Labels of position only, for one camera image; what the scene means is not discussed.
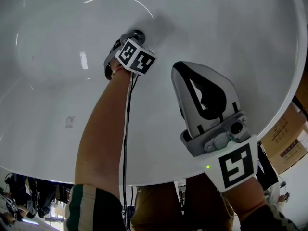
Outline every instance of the black cable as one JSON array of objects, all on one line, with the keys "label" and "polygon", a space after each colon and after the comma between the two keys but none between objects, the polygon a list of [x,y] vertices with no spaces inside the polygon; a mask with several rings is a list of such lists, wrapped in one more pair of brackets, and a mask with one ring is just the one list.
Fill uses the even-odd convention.
[{"label": "black cable", "polygon": [[23,188],[25,188],[25,189],[27,189],[27,188],[28,188],[28,191],[29,191],[29,193],[31,194],[30,196],[31,196],[31,199],[32,199],[32,193],[31,193],[31,191],[30,191],[29,186],[27,186],[26,184],[25,184],[25,186],[23,186],[23,187],[21,187],[21,188],[19,189],[19,191],[18,191],[18,193],[17,193],[16,198],[19,196],[20,190],[22,190]]},{"label": "black cable", "polygon": [[133,192],[133,186],[131,186],[131,201],[130,201],[130,211],[131,211],[131,206],[133,205],[133,196],[134,196],[134,192]]},{"label": "black cable", "polygon": [[[286,182],[281,176],[277,175],[276,177],[279,177],[280,179],[282,179],[283,182]],[[273,185],[271,183],[272,183],[273,179],[275,179],[275,177],[272,178],[271,181],[270,181],[269,196],[271,196],[271,194],[272,194],[271,189],[272,189]],[[286,193],[288,193],[286,185],[284,186],[284,190],[285,190]]]},{"label": "black cable", "polygon": [[305,115],[306,119],[308,120],[308,113],[305,110],[304,106],[302,105],[302,103],[300,102],[300,100],[294,96],[292,99],[292,102],[303,112],[303,114]]},{"label": "black cable", "polygon": [[128,101],[126,107],[126,129],[125,129],[125,136],[123,141],[123,200],[124,200],[124,216],[125,216],[125,228],[128,228],[128,217],[127,217],[127,200],[126,200],[126,167],[127,167],[127,134],[128,134],[128,125],[129,125],[129,115],[130,115],[130,101],[131,101],[131,94],[136,85],[138,76],[136,77],[135,82],[134,80],[134,73],[131,73],[130,77],[130,85],[128,91]]},{"label": "black cable", "polygon": [[136,83],[137,83],[137,79],[138,79],[138,77],[139,77],[139,75],[137,75],[136,80],[135,80],[135,83],[134,83],[133,88],[131,89],[131,91],[133,91],[133,90],[134,90],[134,87],[135,87],[135,85],[136,85]]},{"label": "black cable", "polygon": [[13,173],[8,173],[5,177],[4,177],[4,181],[6,181],[6,178],[8,177],[8,175],[12,175]]}]

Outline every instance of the wire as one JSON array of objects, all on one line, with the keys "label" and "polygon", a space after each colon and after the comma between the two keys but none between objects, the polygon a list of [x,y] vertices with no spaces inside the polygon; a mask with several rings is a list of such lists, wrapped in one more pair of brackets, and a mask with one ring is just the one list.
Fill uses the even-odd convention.
[{"label": "wire", "polygon": [[[277,175],[276,177],[279,177],[280,179],[282,179],[282,181],[284,181],[284,182],[286,182],[281,176],[279,176],[279,175]],[[276,177],[273,177],[272,179],[271,179],[271,181],[270,181],[270,190],[269,190],[269,201],[270,201],[270,196],[272,195],[272,187],[273,187],[273,185],[271,184],[272,182],[273,182],[273,179],[275,179]],[[284,190],[285,190],[285,192],[287,193],[287,185],[285,185],[284,186]]]},{"label": "wire", "polygon": [[12,175],[13,173],[8,173],[5,177],[4,177],[4,181],[6,181],[6,178],[8,177],[8,175]]},{"label": "wire", "polygon": [[133,85],[132,90],[134,90],[134,88],[135,88],[135,85],[136,85],[136,83],[137,83],[137,79],[138,79],[138,77],[139,77],[139,75],[137,75],[137,77],[136,77],[136,80],[135,80],[135,83],[134,83],[134,85]]},{"label": "wire", "polygon": [[225,205],[225,207],[226,207],[226,210],[227,210],[227,212],[228,212],[229,217],[230,217],[230,218],[233,218],[233,217],[234,217],[234,211],[233,211],[233,215],[230,215],[230,212],[229,212],[228,207],[227,207],[227,204],[226,204],[226,201],[228,201],[228,200],[225,199],[225,197],[222,195],[222,193],[220,193],[220,196],[221,196],[221,199],[222,199],[222,201],[223,201],[223,203],[224,203],[224,205]]},{"label": "wire", "polygon": [[127,200],[126,200],[126,167],[127,167],[127,137],[128,137],[128,125],[129,125],[129,114],[130,114],[130,100],[132,91],[136,85],[138,76],[136,77],[135,82],[133,83],[135,74],[131,73],[130,76],[130,85],[128,89],[128,101],[126,107],[126,128],[125,128],[125,136],[123,141],[123,200],[124,200],[124,225],[126,229],[128,229],[128,215],[127,215]]},{"label": "wire", "polygon": [[31,193],[31,191],[30,191],[30,188],[29,188],[27,185],[25,185],[25,186],[23,186],[23,187],[21,187],[21,188],[19,189],[17,196],[19,196],[19,192],[20,192],[20,190],[22,190],[23,188],[26,188],[26,189],[28,188],[29,193],[31,194],[30,196],[31,196],[31,198],[32,198],[32,193]]},{"label": "wire", "polygon": [[133,186],[131,186],[131,201],[130,201],[130,211],[131,211],[131,206],[133,205],[133,196],[134,196],[134,191],[133,191]]}]

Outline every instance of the striped sleeve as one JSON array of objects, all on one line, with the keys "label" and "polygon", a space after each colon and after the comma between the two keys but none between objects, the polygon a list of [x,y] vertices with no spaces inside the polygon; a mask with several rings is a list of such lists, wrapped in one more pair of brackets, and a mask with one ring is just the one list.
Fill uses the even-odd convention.
[{"label": "striped sleeve", "polygon": [[241,223],[241,230],[299,231],[291,220],[287,219],[272,205],[263,206],[250,214]]},{"label": "striped sleeve", "polygon": [[89,185],[73,187],[65,217],[65,231],[125,230],[118,198]]}]

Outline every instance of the white sink basin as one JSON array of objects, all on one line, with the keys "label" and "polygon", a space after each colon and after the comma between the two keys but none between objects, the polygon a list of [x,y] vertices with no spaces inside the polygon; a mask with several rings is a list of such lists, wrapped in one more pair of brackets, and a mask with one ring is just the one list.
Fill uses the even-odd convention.
[{"label": "white sink basin", "polygon": [[175,62],[229,78],[261,138],[290,103],[306,58],[302,0],[0,0],[0,166],[74,181],[83,129],[108,84],[103,62],[132,28],[158,60],[133,92],[127,184],[201,172],[180,141]]}]

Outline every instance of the cardboard box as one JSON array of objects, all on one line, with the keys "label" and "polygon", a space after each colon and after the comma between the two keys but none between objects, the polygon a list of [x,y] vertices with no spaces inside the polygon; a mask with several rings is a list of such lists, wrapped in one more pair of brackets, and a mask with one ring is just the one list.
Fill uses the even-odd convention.
[{"label": "cardboard box", "polygon": [[295,96],[303,105],[304,109],[308,111],[308,71],[305,70],[302,79],[299,83]]},{"label": "cardboard box", "polygon": [[308,129],[305,116],[298,113],[291,104],[261,142],[277,173],[283,173],[307,153]]}]

